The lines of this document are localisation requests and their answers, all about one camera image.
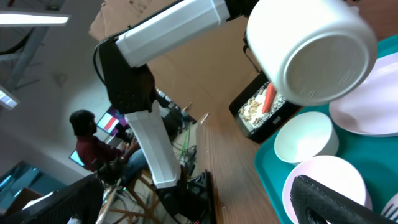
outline black tray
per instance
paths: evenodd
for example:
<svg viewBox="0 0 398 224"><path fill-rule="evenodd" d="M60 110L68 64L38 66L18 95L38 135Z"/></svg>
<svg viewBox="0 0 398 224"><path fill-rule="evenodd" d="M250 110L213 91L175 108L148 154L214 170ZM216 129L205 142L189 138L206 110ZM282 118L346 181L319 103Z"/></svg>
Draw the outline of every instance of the black tray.
<svg viewBox="0 0 398 224"><path fill-rule="evenodd" d="M295 114L301 106L286 102L279 108L268 120L260 127L255 129L253 133L245 127L241 118L238 115L239 109L250 99L268 79L264 72L261 72L239 96L229 105L229 110L235 118L242 133L254 142L261 143L270 137L282 124L285 123L293 114Z"/></svg>

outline cardboard box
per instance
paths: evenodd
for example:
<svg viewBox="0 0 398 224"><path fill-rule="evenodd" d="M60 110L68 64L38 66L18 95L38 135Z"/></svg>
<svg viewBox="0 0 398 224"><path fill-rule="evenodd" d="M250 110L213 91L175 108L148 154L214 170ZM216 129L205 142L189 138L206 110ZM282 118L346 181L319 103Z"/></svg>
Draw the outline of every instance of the cardboard box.
<svg viewBox="0 0 398 224"><path fill-rule="evenodd" d="M102 40L173 2L105 0L90 35ZM242 51L246 26L240 17L148 62L157 87L181 107L192 102L188 112L195 119L228 106L257 76Z"/></svg>

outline hair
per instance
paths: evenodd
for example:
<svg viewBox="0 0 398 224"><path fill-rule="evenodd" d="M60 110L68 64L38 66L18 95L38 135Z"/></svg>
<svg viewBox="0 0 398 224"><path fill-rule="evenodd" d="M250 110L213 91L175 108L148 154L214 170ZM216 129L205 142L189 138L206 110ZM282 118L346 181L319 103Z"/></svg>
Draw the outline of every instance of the hair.
<svg viewBox="0 0 398 224"><path fill-rule="evenodd" d="M94 114L88 110L78 110L72 113L69 117L69 122L72 124L73 132L76 136L85 136L90 133L92 129L92 121Z"/></svg>

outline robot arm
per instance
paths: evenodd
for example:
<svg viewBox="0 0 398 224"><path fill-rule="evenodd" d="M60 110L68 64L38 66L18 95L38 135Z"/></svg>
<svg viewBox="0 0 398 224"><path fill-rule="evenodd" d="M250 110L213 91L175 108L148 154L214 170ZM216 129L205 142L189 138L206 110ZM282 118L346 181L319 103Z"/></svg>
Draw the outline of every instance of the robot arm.
<svg viewBox="0 0 398 224"><path fill-rule="evenodd" d="M155 100L155 80L146 63L226 21L248 16L258 0L179 1L98 46L112 105L125 114L157 188L177 185L181 169Z"/></svg>

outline jeans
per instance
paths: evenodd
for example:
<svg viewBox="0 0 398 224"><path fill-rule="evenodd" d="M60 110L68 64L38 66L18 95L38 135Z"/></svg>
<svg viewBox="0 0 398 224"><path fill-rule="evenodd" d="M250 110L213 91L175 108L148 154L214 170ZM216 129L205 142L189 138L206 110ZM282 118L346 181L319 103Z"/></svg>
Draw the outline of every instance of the jeans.
<svg viewBox="0 0 398 224"><path fill-rule="evenodd" d="M133 155L131 155L126 166L123 167L122 175L124 178L121 185L127 186L127 184L129 184L136 175L140 174L142 170L147 168L148 163L145 159L144 151L142 151L142 149L138 149Z"/></svg>

